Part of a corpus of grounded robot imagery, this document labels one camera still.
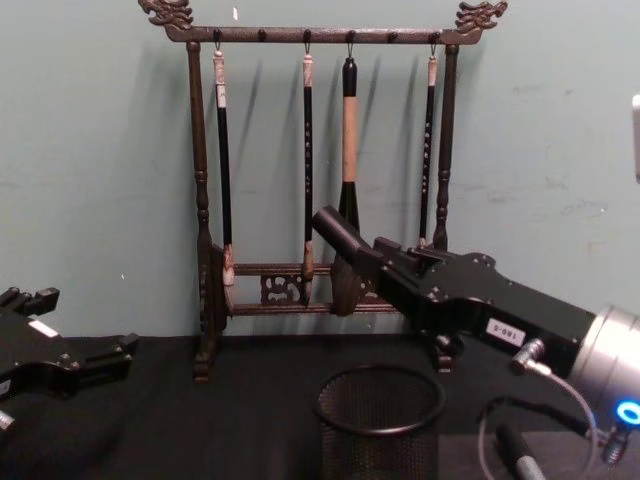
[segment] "black mesh wastebasket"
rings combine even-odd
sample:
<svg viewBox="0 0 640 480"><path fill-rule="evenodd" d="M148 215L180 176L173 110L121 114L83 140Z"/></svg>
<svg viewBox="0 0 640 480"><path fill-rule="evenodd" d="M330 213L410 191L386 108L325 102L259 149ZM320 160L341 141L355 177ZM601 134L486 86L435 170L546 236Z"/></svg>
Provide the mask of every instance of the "black mesh wastebasket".
<svg viewBox="0 0 640 480"><path fill-rule="evenodd" d="M367 365L331 376L314 405L323 480L437 479L444 403L438 382L402 367Z"/></svg>

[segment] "blue light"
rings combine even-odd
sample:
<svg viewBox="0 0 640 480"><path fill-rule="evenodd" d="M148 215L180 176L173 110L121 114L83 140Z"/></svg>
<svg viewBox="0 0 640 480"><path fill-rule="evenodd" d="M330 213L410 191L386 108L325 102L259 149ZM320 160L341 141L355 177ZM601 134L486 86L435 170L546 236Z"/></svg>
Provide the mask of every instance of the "blue light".
<svg viewBox="0 0 640 480"><path fill-rule="evenodd" d="M616 413L620 420L629 425L640 425L640 405L637 402L622 402Z"/></svg>

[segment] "black tablecloth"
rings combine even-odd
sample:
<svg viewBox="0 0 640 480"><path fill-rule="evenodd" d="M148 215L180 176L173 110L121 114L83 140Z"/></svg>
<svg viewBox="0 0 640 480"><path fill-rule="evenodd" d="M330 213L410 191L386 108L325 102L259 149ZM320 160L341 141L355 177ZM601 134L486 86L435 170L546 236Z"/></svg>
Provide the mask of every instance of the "black tablecloth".
<svg viewBox="0 0 640 480"><path fill-rule="evenodd" d="M71 342L82 352L108 340ZM4 402L16 425L0 443L0 478L316 480L320 437L309 405L325 377L363 363L432 372L422 344L404 336L226 337L206 385L192 381L193 352L192 338L145 337L125 382L67 401L29 394ZM475 421L493 397L516 395L579 415L556 387L513 377L508 360L467 340L455 371L438 377L448 396L441 478L482 478ZM582 461L584 440L536 414L508 414L523 431L538 432L528 438L549 472ZM594 478L640 478L634 447L615 475L600 468ZM493 465L500 469L495 458Z"/></svg>

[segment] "teal wall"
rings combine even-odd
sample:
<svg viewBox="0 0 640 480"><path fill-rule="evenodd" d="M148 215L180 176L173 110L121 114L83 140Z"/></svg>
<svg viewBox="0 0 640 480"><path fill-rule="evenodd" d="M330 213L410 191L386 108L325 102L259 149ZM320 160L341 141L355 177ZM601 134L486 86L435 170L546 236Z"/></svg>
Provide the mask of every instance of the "teal wall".
<svg viewBox="0 0 640 480"><path fill-rule="evenodd" d="M194 332L184 48L149 24L135 0L6 3L0 288L60 288L48 322L66 335ZM510 3L499 27L460 53L450 249L491 254L505 275L584 308L613 302L640 312L640 187L630 114L631 97L640 92L640 3ZM192 6L199 24L451 26L457 2ZM224 52L237 260L300 261L302 47L229 45ZM346 50L314 46L312 53L320 207L339 195L338 71ZM211 45L203 48L212 230L220 241L212 54ZM357 45L354 55L363 235L413 244L427 49ZM316 240L317 257L332 258ZM255 299L253 287L240 282L238 301ZM297 320L238 318L229 333L402 326L395 316Z"/></svg>

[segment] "brush rack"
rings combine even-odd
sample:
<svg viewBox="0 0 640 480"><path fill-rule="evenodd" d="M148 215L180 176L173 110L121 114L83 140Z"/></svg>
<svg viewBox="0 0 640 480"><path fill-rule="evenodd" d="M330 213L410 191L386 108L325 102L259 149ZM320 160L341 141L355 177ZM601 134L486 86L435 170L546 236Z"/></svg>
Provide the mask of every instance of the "brush rack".
<svg viewBox="0 0 640 480"><path fill-rule="evenodd" d="M283 28L225 27L192 25L189 0L138 0L149 21L164 28L169 39L184 43L189 65L191 131L198 218L198 286L200 336L194 359L194 379L207 382L215 360L219 338L227 326L228 311L222 283L223 250L213 242L209 230L207 192L207 152L202 101L200 46L202 43L313 43L313 44L420 44L445 46L445 78L440 121L436 228L431 246L447 249L447 208L453 146L456 66L460 46L474 45L485 30L497 25L495 19L507 9L507 2L495 5L460 3L455 28ZM428 184L428 172L423 183ZM314 277L328 277L329 264L315 264ZM302 263L237 263L236 276L260 278L260 302L235 305L234 316L332 313L331 303L305 305ZM396 310L373 292L367 292L354 313L392 313ZM450 367L451 357L432 346L432 358L440 370Z"/></svg>

